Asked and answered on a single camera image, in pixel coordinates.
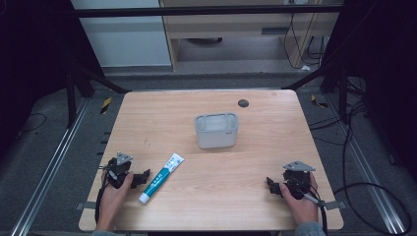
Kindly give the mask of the black metal stand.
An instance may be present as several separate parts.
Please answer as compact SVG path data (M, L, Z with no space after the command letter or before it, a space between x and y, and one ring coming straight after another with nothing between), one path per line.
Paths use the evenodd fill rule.
M323 63L315 72L312 72L298 82L283 87L283 89L299 89L318 77L324 78L320 86L322 92L328 93L338 88L338 114L342 121L347 124L347 69L341 63Z
M89 83L90 80L98 82L117 93L129 92L128 89L121 88L108 81L104 76L100 76L86 68L75 67L70 69L67 72L65 79L68 104L68 128L73 126L77 118L75 89L79 90L79 92L82 94L82 97L92 97L94 94L94 89Z

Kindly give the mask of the dark curtain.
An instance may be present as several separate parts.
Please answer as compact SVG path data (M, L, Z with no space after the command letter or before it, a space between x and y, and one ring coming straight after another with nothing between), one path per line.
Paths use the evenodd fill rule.
M417 181L417 0L343 0L327 54L366 82L365 102L394 159Z
M41 97L65 86L65 66L43 27L64 40L82 67L102 75L101 66L71 0L0 0L0 160Z

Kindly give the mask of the person's left hand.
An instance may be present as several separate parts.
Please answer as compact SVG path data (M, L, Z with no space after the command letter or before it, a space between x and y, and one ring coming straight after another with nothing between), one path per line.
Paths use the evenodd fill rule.
M119 189L114 188L111 184L104 187L96 231L112 231L114 229L116 216L131 190L133 177L134 174L129 172Z

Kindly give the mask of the light wooden desk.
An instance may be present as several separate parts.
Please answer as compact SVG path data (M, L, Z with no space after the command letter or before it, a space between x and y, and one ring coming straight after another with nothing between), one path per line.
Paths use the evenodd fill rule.
M332 5L343 0L158 0L162 7ZM330 36L338 13L242 14L165 16L171 61L177 61L178 42L185 38L273 36L281 38L290 65L302 65L302 56L314 37Z

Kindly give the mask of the white cabinet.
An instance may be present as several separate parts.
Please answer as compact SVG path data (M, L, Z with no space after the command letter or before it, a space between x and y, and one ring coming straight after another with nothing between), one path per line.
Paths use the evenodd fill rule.
M158 0L71 0L76 10L159 7ZM162 17L81 18L103 68L170 66Z

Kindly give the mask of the grey plastic storage box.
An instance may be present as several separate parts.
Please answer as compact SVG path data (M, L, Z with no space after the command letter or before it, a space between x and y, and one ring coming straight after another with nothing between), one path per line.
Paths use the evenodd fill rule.
M234 113L200 115L195 119L199 148L229 148L237 141L239 119Z

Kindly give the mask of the white and teal toothpaste tube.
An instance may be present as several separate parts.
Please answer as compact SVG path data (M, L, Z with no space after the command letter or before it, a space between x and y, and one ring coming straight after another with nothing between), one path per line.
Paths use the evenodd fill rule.
M159 172L154 176L149 185L139 196L139 201L142 204L146 204L150 198L157 192L157 190L163 185L163 183L168 179L171 173L184 161L184 158L178 153L173 153L171 157L167 160L164 166L159 170Z

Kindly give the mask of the person's right hand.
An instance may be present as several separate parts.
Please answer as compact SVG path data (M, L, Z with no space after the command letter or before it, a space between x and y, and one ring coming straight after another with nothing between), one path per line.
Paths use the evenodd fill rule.
M318 222L319 221L319 210L316 204L312 201L303 198L301 200L294 199L287 188L283 183L279 184L281 194L287 203L293 220L297 225L307 222Z

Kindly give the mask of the black horizontal frame bar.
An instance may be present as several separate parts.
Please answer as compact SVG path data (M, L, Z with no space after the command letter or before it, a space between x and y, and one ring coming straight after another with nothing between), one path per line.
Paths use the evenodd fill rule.
M131 9L83 9L72 11L79 18L107 17L154 17L154 16L198 16L198 15L242 15L242 14L292 14L292 13L335 13L344 5L248 5L248 6L199 6Z

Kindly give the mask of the yellow and black tape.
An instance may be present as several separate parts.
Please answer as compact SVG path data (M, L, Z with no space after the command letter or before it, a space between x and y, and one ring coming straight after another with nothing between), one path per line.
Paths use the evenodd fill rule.
M321 108L328 108L328 104L321 94L312 94L311 100L313 103L315 103L317 106Z
M111 100L112 100L111 97L106 97L104 99L103 104L102 104L102 106L100 108L100 111L99 111L100 114L105 114L106 113L106 111L107 111L107 109L108 109L108 107L111 103Z

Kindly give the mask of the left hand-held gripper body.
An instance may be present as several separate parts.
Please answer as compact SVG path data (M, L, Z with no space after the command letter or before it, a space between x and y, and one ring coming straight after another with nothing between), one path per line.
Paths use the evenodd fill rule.
M126 178L130 166L132 164L133 157L118 151L115 157L112 157L106 167L107 181L116 189L119 189Z

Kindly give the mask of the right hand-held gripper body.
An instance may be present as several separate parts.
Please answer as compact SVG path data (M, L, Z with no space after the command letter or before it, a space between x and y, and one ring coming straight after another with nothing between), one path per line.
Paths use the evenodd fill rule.
M315 168L300 160L287 163L283 168L285 169L283 173L285 185L292 197L296 200L303 199L304 195L310 191L310 173L315 171Z

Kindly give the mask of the aluminium floor rail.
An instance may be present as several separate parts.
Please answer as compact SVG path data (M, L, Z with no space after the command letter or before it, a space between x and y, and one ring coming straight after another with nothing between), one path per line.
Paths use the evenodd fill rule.
M54 151L23 213L13 227L10 236L27 236L28 232L30 231L30 227L36 218L38 211L50 189L50 186L61 166L61 163L64 160L64 157L67 154L67 151L80 127L80 124L85 117L89 102L89 98L81 99L80 106L76 110L76 117L74 122L65 130L59 145Z
M388 191L382 188L380 180L372 170L370 163L366 160L363 151L360 149L357 140L353 136L351 126L353 115L364 110L364 104L359 101L357 103L347 105L347 111L345 114L342 114L339 111L341 106L338 104L340 102L340 98L333 95L326 95L326 100L333 113L341 119L339 127L341 128L342 133L346 135L346 146L349 148L352 158L370 191L371 197L373 198L383 222L387 227L388 233L395 235L404 233L406 231L406 226L403 224L397 211L394 209L390 196L388 195Z

